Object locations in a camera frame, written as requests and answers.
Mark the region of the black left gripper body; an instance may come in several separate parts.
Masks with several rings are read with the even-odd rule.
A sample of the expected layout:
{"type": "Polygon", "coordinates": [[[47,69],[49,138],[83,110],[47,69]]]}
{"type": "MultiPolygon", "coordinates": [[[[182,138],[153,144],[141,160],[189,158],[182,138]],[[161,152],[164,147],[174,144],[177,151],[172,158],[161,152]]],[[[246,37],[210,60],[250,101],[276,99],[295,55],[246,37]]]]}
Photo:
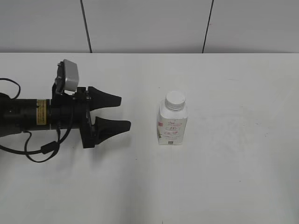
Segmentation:
{"type": "Polygon", "coordinates": [[[66,130],[57,141],[58,144],[66,140],[72,129],[78,129],[83,148],[95,147],[95,134],[90,115],[92,88],[78,87],[75,93],[69,95],[64,91],[58,93],[57,85],[53,84],[48,121],[53,128],[66,130]]]}

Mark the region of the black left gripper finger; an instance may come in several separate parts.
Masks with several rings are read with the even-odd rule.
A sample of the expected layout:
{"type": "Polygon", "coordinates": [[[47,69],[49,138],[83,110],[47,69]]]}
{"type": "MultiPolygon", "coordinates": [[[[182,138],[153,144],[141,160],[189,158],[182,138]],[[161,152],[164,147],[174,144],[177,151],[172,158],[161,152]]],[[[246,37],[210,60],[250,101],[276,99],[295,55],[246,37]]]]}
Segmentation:
{"type": "Polygon", "coordinates": [[[131,122],[127,120],[109,120],[95,117],[94,144],[98,145],[103,141],[121,133],[130,131],[131,122]]]}
{"type": "Polygon", "coordinates": [[[102,92],[94,87],[88,87],[90,111],[101,108],[118,107],[121,105],[121,97],[102,92]]]}

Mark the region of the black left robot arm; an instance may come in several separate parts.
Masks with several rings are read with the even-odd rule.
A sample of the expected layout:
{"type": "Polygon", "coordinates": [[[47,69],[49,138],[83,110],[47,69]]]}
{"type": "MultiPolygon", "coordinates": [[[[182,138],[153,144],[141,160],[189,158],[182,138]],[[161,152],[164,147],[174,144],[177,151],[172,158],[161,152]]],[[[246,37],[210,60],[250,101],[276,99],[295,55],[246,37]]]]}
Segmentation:
{"type": "Polygon", "coordinates": [[[83,148],[93,148],[101,142],[128,132],[131,122],[100,117],[92,123],[90,112],[121,105],[121,97],[97,90],[78,87],[72,95],[56,93],[51,99],[10,99],[0,96],[0,135],[2,137],[24,131],[79,129],[83,148]]]}

